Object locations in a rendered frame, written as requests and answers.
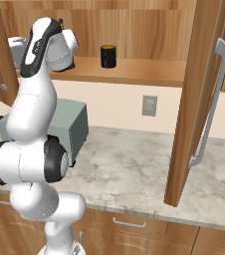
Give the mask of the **white mug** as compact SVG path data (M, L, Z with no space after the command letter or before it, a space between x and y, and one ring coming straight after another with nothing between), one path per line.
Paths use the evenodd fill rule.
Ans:
M16 69L19 69L28 44L28 40L23 37L11 37L8 39L8 44L10 47L14 66Z

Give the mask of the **grey-green toaster oven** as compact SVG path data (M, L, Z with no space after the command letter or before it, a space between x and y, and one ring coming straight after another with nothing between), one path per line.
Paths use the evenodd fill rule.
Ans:
M0 146L0 168L9 171L73 166L88 134L87 105L34 95L16 98Z

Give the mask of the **black cylinder with orange top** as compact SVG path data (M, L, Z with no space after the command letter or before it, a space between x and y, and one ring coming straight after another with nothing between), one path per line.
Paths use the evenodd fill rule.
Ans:
M116 66L116 46L101 46L101 66L105 69L111 69Z

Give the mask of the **grey wall socket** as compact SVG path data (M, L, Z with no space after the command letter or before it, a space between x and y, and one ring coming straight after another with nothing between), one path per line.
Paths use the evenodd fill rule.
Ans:
M143 96L142 114L147 117L156 116L157 96Z

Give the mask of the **wooden wall cabinet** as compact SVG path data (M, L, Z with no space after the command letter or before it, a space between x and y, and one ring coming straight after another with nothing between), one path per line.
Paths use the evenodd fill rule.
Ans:
M0 0L7 35L28 37L43 16L61 19L79 41L75 67L54 80L179 88L196 0ZM101 46L116 46L116 66L101 66Z

